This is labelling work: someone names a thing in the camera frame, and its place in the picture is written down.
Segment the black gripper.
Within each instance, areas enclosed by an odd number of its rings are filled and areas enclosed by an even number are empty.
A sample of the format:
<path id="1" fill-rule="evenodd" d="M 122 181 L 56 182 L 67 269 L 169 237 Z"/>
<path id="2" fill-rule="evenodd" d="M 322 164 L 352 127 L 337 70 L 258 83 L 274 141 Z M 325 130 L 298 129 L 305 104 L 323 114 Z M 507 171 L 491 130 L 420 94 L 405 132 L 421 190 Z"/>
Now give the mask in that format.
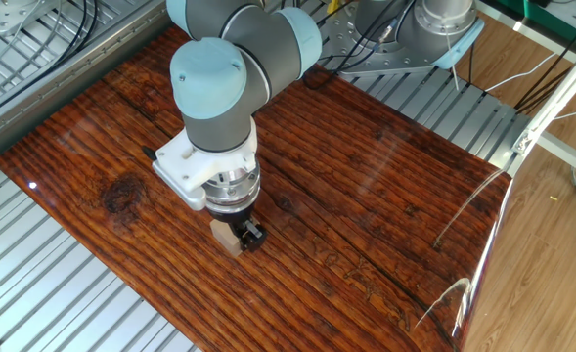
<path id="1" fill-rule="evenodd" d="M 239 209 L 208 208 L 212 217 L 210 228 L 212 231 L 235 231 L 242 251 L 254 252 L 265 243 L 268 233 L 252 216 L 253 209 L 253 204 Z"/>

